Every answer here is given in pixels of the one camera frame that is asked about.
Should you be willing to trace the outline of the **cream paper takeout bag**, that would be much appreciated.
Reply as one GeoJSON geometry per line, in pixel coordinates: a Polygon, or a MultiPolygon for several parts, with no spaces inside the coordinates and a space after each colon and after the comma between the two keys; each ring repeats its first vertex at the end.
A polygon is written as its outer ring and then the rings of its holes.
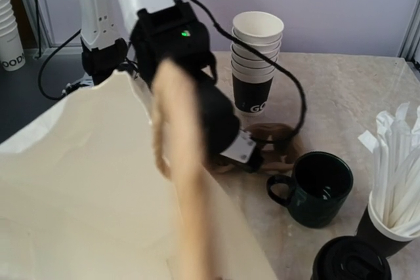
{"type": "Polygon", "coordinates": [[[154,101],[125,73],[1,144],[2,279],[274,279],[207,172],[197,85],[172,60],[154,101]]]}

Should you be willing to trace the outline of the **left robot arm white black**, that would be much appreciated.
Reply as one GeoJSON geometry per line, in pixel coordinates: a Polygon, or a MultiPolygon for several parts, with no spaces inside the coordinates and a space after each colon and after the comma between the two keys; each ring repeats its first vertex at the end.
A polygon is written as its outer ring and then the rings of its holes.
{"type": "Polygon", "coordinates": [[[239,152],[240,122],[217,88],[210,36],[186,0],[79,0],[83,69],[95,85],[105,81],[134,48],[143,81],[151,84],[159,63],[170,58],[198,84],[207,150],[239,152]]]}

